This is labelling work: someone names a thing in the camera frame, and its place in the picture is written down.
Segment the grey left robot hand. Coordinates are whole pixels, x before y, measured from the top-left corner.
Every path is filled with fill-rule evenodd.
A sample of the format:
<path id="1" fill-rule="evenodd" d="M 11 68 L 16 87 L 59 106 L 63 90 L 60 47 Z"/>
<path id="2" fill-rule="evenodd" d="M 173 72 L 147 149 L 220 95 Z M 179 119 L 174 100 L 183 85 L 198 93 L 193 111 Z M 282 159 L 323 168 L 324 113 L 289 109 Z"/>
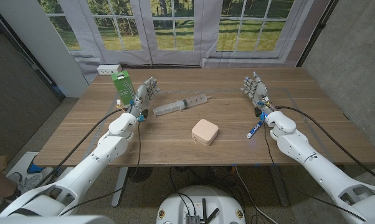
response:
<path id="1" fill-rule="evenodd" d="M 136 91 L 133 103 L 130 106 L 129 114 L 138 117 L 142 111 L 148 109 L 151 100 L 159 92 L 157 79 L 150 77 L 143 82 Z"/>

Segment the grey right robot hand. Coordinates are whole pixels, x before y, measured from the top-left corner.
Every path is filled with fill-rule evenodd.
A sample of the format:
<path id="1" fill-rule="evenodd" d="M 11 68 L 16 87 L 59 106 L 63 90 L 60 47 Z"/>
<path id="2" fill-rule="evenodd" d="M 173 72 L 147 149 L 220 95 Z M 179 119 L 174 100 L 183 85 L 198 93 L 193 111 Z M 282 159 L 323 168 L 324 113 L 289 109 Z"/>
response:
<path id="1" fill-rule="evenodd" d="M 256 72 L 253 72 L 253 77 L 245 77 L 240 90 L 251 100 L 256 116 L 267 116 L 276 110 L 268 97 L 266 85 Z"/>

